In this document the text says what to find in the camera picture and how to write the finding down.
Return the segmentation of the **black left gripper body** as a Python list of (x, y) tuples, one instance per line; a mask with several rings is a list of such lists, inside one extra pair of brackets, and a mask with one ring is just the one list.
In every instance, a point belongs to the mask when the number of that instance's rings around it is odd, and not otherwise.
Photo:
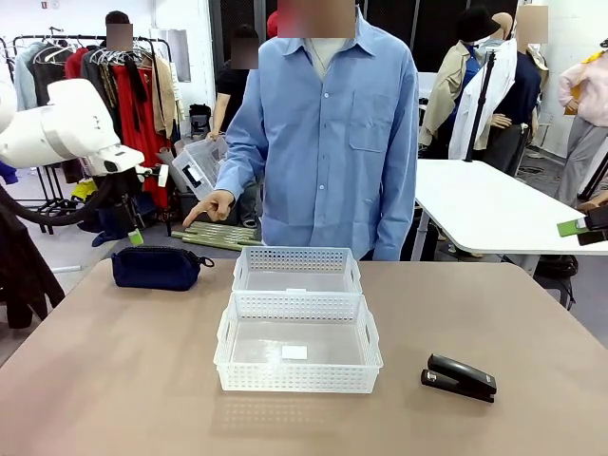
[(143, 190), (143, 183), (135, 168), (121, 173), (109, 174), (106, 177), (109, 182), (108, 197), (110, 199), (122, 199), (123, 197), (134, 197)]

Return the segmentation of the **person's right hand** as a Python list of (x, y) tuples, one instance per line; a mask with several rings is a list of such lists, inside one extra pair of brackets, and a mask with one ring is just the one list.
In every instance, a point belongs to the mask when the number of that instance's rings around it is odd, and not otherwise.
[(203, 213), (213, 222), (224, 221), (230, 215), (234, 203), (235, 197), (231, 192), (215, 190), (191, 209), (182, 226), (189, 227)]

